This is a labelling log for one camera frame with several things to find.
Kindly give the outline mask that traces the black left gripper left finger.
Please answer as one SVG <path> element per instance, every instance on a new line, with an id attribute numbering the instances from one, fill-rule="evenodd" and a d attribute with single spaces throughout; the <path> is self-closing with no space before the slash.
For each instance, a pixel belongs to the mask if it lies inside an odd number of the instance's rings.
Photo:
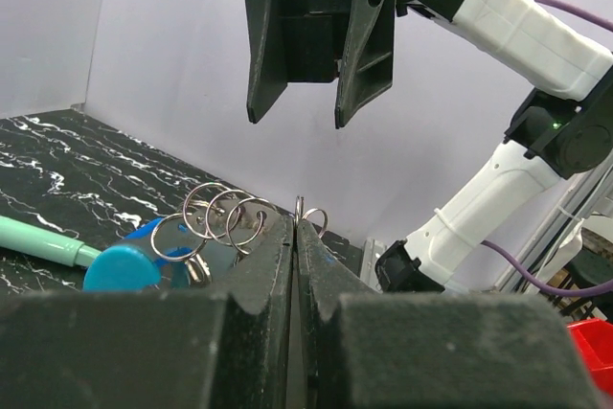
<path id="1" fill-rule="evenodd" d="M 1 304 L 5 408 L 282 408 L 293 222 L 205 288 Z"/>

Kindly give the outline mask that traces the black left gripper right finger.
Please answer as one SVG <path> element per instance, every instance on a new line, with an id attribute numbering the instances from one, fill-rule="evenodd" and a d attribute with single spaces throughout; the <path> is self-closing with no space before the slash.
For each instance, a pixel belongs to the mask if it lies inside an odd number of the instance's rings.
<path id="1" fill-rule="evenodd" d="M 599 393 L 541 298 L 379 293 L 304 221 L 295 231 L 311 408 L 595 408 Z"/>

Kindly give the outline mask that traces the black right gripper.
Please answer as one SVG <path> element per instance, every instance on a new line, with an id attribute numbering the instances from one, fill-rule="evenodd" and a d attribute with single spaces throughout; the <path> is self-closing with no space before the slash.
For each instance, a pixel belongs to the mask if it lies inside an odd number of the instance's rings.
<path id="1" fill-rule="evenodd" d="M 244 1 L 250 46 L 246 108 L 251 123 L 264 117 L 288 82 L 334 81 L 340 59 L 337 128 L 391 88 L 396 0 Z"/>

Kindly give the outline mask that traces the blue tagged key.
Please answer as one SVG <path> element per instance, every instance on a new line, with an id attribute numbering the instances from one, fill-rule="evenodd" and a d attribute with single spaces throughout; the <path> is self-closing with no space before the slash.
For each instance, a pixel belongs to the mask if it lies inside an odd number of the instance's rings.
<path id="1" fill-rule="evenodd" d="M 188 271 L 182 261 L 168 261 L 154 253 L 150 234 L 157 217 L 104 249 L 87 268 L 83 291 L 140 291 L 187 288 Z"/>

